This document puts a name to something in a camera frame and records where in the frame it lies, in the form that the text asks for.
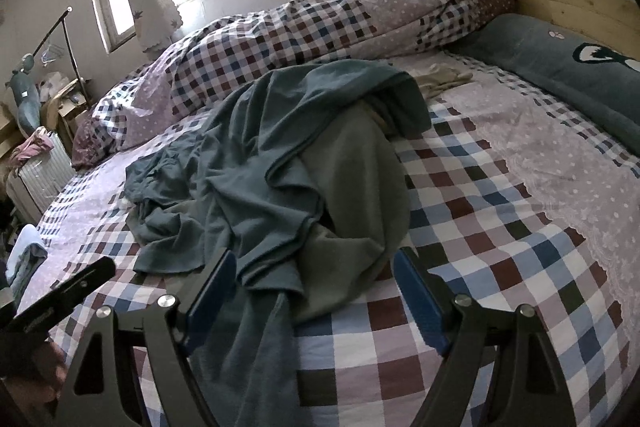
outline beige cloth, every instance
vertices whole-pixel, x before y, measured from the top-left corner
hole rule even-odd
[[[305,298],[296,323],[328,313],[368,289],[409,228],[409,198],[391,144],[361,103],[343,113],[300,155],[326,202],[296,259]]]
[[[473,79],[471,71],[461,73],[446,64],[434,64],[425,74],[414,76],[424,99],[440,96],[447,89],[463,86]]]

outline plastic bag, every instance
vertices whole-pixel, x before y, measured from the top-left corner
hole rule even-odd
[[[59,71],[47,73],[40,84],[40,103],[45,103],[60,92],[69,83],[69,79]]]

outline folded clothes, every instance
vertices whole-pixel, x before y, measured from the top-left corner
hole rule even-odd
[[[46,131],[44,127],[38,127],[27,140],[18,145],[11,153],[9,167],[12,169],[22,167],[34,156],[53,149],[53,142],[47,136]]]
[[[4,274],[14,295],[16,308],[31,277],[47,258],[40,233],[33,225],[25,225],[15,241],[11,255],[6,262]]]
[[[446,64],[434,64],[426,73],[414,78],[423,97],[429,99],[440,96],[447,89],[468,84],[473,80],[473,76],[470,71],[461,73]]]

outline person's hand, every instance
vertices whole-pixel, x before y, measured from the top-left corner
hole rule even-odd
[[[21,411],[36,408],[55,400],[66,379],[66,366],[62,350],[53,342],[43,343],[31,357],[41,379],[10,377],[4,385]]]

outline folded quilt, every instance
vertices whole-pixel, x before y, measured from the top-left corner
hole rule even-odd
[[[514,8],[515,0],[291,0],[223,17],[111,89],[81,123],[73,165],[89,168],[141,144],[268,71],[423,52]]]

